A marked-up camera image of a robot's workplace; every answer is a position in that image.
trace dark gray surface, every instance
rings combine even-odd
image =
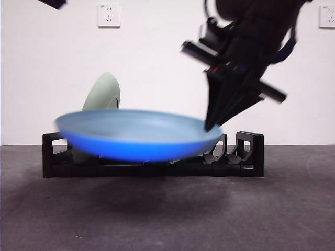
[[[266,146],[265,178],[42,178],[1,147],[8,250],[335,250],[335,146]]]

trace wall socket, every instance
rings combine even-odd
[[[335,28],[335,5],[320,6],[320,28]]]
[[[99,27],[120,27],[120,5],[99,4],[98,5],[98,26]]]

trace blue plate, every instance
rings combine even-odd
[[[62,135],[77,149],[124,161],[171,161],[200,155],[218,142],[215,126],[171,113],[100,109],[74,112],[56,120]]]

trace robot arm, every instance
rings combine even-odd
[[[50,5],[55,9],[60,9],[63,4],[66,4],[66,0],[40,0],[41,2]]]
[[[207,63],[209,104],[205,129],[222,125],[262,101],[264,96],[283,102],[286,95],[260,81],[270,64],[284,61],[296,44],[296,19],[306,0],[216,0],[220,16],[232,21],[219,28],[208,17],[200,43],[183,44],[183,52]],[[291,30],[291,37],[281,43]]]

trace cable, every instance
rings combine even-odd
[[[209,11],[208,11],[207,0],[204,1],[204,8],[205,8],[206,18],[209,18]]]

